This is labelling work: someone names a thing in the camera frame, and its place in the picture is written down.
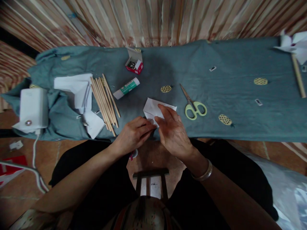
scissors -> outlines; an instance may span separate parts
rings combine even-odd
[[[197,118],[197,114],[199,114],[200,116],[205,116],[207,114],[207,108],[205,107],[205,105],[203,103],[200,103],[198,101],[192,101],[190,96],[187,94],[187,92],[185,91],[185,89],[182,87],[182,85],[180,84],[183,93],[185,94],[186,99],[188,100],[188,104],[185,106],[185,115],[188,119],[190,120],[195,120]],[[204,113],[201,113],[198,109],[198,106],[201,105],[204,108]],[[194,117],[189,117],[188,116],[188,110],[191,110],[191,112],[193,113]]]

white power adapter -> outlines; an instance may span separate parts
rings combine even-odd
[[[28,88],[21,91],[19,129],[30,131],[48,126],[47,91]]]

teal tablecloth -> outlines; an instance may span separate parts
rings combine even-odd
[[[65,93],[53,89],[53,80],[60,76],[93,73],[105,74],[111,91],[137,77],[140,85],[116,104],[121,113],[119,128],[136,116],[144,116],[147,98],[178,106],[189,137],[211,137],[251,141],[307,142],[307,99],[301,99],[289,53],[273,49],[279,38],[239,39],[228,41],[197,41],[184,46],[142,48],[144,69],[140,75],[125,68],[128,52],[125,48],[90,46],[58,47],[37,56],[37,65],[29,69],[32,84],[48,89],[50,124],[43,140],[89,139],[81,119],[69,108]],[[70,55],[67,60],[61,57]],[[254,84],[255,78],[266,78],[269,84]],[[307,88],[306,73],[303,81]],[[187,104],[179,86],[181,83],[193,100],[204,103],[207,115],[195,121],[187,119]],[[19,113],[21,85],[3,95]],[[161,87],[175,86],[162,93]],[[98,110],[95,100],[92,110]],[[224,114],[234,127],[224,125]],[[35,138],[34,134],[21,136]],[[111,138],[104,128],[97,138]],[[158,130],[154,138],[159,138]]]

floor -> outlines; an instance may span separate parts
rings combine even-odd
[[[12,110],[0,114],[1,129],[11,128],[17,122],[18,118]],[[9,144],[18,140],[21,140],[24,146],[19,150],[10,151]],[[31,165],[33,142],[34,140],[22,137],[0,139],[0,159],[25,155],[28,165]],[[46,183],[50,181],[52,171],[62,154],[82,142],[69,140],[58,142],[38,141],[36,165]],[[307,163],[280,142],[235,140],[233,142],[246,148],[251,153],[306,175]],[[177,182],[180,180],[185,165],[171,156],[159,142],[146,142],[139,149],[139,155],[132,161],[129,160],[127,164],[127,169],[134,186],[136,186],[136,180],[132,179],[133,173],[164,167],[169,169],[169,175],[166,176],[166,184],[168,196],[170,197]],[[144,189],[146,188],[146,179],[143,179],[142,185],[144,185],[142,187],[142,194],[161,197],[160,178],[151,179],[151,182],[149,182],[151,186],[150,192],[146,192],[146,189]],[[4,187],[0,188],[0,221],[3,222],[4,227],[6,228],[11,225],[40,197],[42,197],[42,194],[36,187],[34,174],[29,171],[21,173]]]

green scissor handle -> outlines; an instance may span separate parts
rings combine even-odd
[[[196,118],[197,118],[197,114],[199,114],[200,116],[205,116],[206,114],[207,114],[207,108],[205,107],[205,105],[203,104],[203,103],[200,103],[200,102],[198,102],[198,101],[194,101],[193,102],[193,105],[194,105],[194,107],[195,107],[195,109],[196,109],[196,111],[194,110],[194,108],[190,105],[190,104],[187,104],[186,106],[185,106],[185,115],[186,115],[186,117],[188,118],[188,119],[190,119],[190,120],[195,120]],[[198,109],[198,106],[202,106],[203,108],[204,108],[204,113],[201,113],[200,111],[199,111],[199,109]],[[189,117],[188,116],[188,110],[191,110],[191,112],[194,114],[194,117]]]

